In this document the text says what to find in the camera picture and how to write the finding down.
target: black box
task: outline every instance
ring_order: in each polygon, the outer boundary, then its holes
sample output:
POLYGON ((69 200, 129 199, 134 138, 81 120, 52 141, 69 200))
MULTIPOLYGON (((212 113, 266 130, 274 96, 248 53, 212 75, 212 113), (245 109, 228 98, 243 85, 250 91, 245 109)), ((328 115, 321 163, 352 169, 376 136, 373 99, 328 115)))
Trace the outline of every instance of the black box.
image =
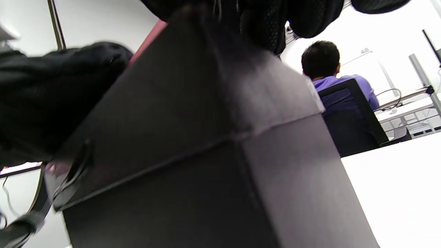
POLYGON ((194 12, 47 166, 74 248, 378 247, 311 82, 194 12))

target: desk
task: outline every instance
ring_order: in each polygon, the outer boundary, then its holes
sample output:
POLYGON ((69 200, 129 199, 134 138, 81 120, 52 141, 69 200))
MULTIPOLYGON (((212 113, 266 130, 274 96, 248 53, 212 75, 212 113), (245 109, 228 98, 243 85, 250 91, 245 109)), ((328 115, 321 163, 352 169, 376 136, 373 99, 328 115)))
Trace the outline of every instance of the desk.
POLYGON ((441 247, 440 143, 437 133, 342 158, 381 248, 441 247))
POLYGON ((14 167, 8 167, 4 168, 2 171, 0 171, 0 178, 3 177, 10 177, 13 175, 18 175, 21 173, 38 170, 41 169, 41 162, 40 163, 25 163, 22 165, 14 166, 14 167))
POLYGON ((424 88, 421 88, 421 89, 417 89, 417 90, 411 91, 411 92, 409 92, 407 94, 403 94, 401 96, 389 99, 386 102, 380 101, 380 108, 384 109, 386 107, 395 105, 398 101, 405 101, 405 100, 410 99, 412 97, 415 97, 415 96, 418 96, 418 95, 421 95, 421 94, 426 94, 426 92, 427 92, 427 87, 424 87, 424 88))
POLYGON ((404 117, 406 115, 416 113, 418 111, 421 111, 423 109, 427 109, 432 107, 434 104, 432 100, 427 97, 418 101, 415 101, 413 103, 409 103, 406 105, 403 105, 399 108, 396 108, 394 110, 389 110, 384 113, 380 113, 377 115, 378 121, 380 123, 388 122, 400 117, 404 117))

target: cable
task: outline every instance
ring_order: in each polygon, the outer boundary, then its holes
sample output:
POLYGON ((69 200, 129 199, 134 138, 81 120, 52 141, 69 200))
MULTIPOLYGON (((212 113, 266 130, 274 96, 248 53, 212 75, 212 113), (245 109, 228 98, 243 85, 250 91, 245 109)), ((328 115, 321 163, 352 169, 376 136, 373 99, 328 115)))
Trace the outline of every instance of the cable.
POLYGON ((18 213, 14 210, 14 208, 12 207, 12 204, 11 204, 11 196, 9 195, 9 191, 8 191, 8 189, 7 189, 6 186, 5 186, 7 179, 8 179, 8 177, 6 177, 6 178, 4 179, 4 181, 3 181, 3 185, 2 185, 2 188, 3 188, 3 191, 4 191, 5 194, 6 194, 7 204, 8 204, 8 206, 9 206, 9 209, 11 210, 12 214, 13 214, 15 217, 18 218, 18 217, 20 216, 20 214, 18 214, 18 213))
POLYGON ((7 227, 7 217, 6 217, 6 215, 2 212, 2 210, 0 209, 0 223, 1 223, 1 220, 4 220, 4 226, 3 226, 3 228, 6 228, 7 227))
POLYGON ((376 97, 379 96, 379 95, 381 95, 381 94, 383 94, 383 93, 386 93, 386 92, 388 92, 388 91, 391 91, 391 90, 396 90, 396 91, 398 91, 398 93, 400 94, 400 97, 398 98, 398 101, 396 102, 396 104, 395 104, 394 106, 386 107, 386 108, 384 108, 384 109, 377 109, 376 111, 378 111, 378 110, 382 110, 382 111, 391 110, 391 109, 394 109, 394 108, 398 107, 398 105, 401 103, 401 96, 402 96, 401 91, 400 91, 399 89, 395 89, 395 88, 385 90, 385 91, 383 91, 383 92, 377 94, 376 97))

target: purple shirt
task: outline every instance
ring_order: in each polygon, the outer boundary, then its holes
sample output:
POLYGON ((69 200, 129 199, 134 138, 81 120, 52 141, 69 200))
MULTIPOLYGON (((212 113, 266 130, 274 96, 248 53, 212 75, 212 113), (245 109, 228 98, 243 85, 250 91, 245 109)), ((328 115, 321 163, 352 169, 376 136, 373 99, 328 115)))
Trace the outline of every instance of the purple shirt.
POLYGON ((315 80, 313 84, 317 91, 321 91, 349 79, 355 79, 357 81, 372 110, 377 110, 380 108, 380 104, 378 103, 377 97, 374 94, 374 90, 370 86, 369 82, 362 76, 343 76, 339 79, 335 76, 329 76, 325 77, 324 79, 315 80))

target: man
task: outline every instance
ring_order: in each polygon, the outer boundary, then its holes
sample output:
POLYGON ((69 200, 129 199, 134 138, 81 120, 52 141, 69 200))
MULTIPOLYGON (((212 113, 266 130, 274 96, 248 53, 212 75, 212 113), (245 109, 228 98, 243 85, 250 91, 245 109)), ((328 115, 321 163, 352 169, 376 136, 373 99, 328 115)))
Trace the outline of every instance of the man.
POLYGON ((311 78, 317 91, 349 79, 355 79, 372 110, 377 110, 380 107, 374 90, 365 78, 359 75, 336 77, 340 72, 340 53, 332 42, 317 41, 309 46, 302 55, 302 68, 303 73, 311 78))

